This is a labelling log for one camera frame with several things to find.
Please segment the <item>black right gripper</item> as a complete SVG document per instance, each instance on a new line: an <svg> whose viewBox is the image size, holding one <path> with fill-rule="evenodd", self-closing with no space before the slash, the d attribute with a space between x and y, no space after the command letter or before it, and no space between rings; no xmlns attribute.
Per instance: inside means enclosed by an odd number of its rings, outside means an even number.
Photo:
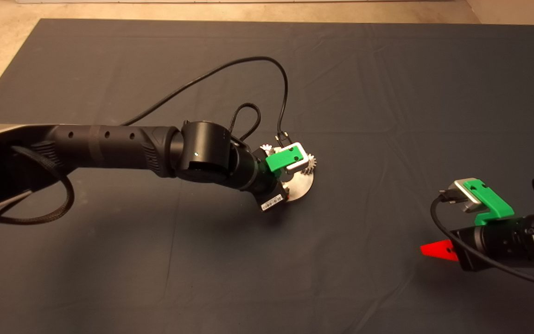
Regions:
<svg viewBox="0 0 534 334"><path fill-rule="evenodd" d="M534 216L505 218L486 225L453 230L454 236L488 258L516 269L534 268ZM452 262L458 255L451 240L420 246L421 253Z"/></svg>

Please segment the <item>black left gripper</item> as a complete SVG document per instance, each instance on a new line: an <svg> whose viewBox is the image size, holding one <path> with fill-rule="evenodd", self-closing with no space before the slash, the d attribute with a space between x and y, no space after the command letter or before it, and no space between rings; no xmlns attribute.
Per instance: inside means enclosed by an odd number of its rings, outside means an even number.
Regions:
<svg viewBox="0 0 534 334"><path fill-rule="evenodd" d="M280 170L271 171L265 160L258 161L256 175L248 186L248 192L254 196L262 212L288 202L289 191L284 187L280 176Z"/></svg>

